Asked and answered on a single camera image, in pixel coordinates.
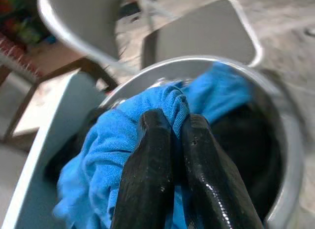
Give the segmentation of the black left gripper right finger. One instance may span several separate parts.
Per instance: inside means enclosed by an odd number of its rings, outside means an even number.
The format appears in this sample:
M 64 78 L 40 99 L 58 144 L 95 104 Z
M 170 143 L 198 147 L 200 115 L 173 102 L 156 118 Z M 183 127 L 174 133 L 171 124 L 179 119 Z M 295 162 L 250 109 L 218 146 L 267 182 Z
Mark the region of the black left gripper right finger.
M 203 227 L 263 228 L 236 165 L 203 116 L 191 114 L 185 120 L 182 146 L 189 189 Z

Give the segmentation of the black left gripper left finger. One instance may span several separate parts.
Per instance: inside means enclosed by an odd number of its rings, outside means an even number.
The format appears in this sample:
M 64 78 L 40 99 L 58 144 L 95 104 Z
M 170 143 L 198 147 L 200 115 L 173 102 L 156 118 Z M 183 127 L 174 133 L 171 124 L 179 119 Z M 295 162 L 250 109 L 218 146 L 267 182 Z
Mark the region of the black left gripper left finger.
M 174 204 L 172 129 L 161 109 L 142 114 L 138 143 L 126 161 L 114 229 L 163 229 Z

